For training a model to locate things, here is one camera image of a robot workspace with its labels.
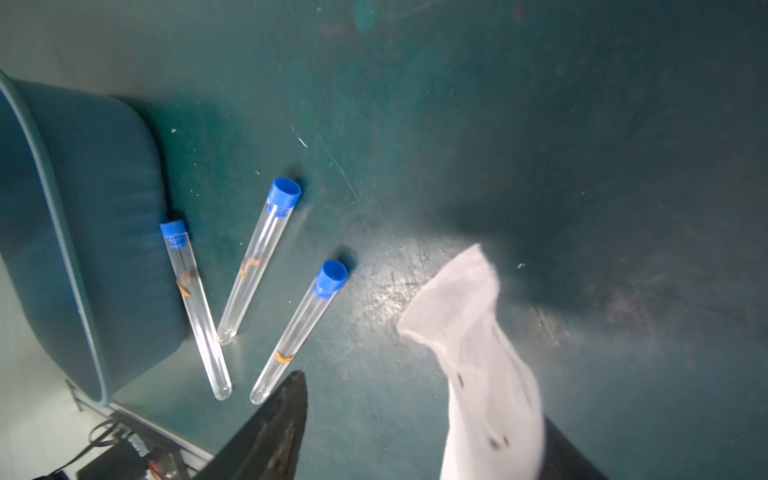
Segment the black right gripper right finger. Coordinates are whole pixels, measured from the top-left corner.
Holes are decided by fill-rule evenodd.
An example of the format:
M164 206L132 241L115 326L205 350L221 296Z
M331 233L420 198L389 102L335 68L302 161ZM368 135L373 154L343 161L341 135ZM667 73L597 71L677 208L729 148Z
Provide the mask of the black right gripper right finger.
M603 474L548 418L540 480L607 480Z

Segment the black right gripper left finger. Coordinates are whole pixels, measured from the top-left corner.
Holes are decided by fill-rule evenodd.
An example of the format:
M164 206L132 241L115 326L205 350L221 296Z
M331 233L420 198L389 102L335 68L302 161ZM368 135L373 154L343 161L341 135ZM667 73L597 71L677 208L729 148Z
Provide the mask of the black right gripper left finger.
M195 477L292 480L307 417L306 376L294 371Z

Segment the clear test tube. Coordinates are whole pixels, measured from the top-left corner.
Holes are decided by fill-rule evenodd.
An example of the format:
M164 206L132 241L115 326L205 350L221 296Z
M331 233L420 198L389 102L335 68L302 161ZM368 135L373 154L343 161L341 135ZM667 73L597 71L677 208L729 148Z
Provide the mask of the clear test tube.
M232 382L186 225L176 220L159 228L211 390L218 401L227 400Z

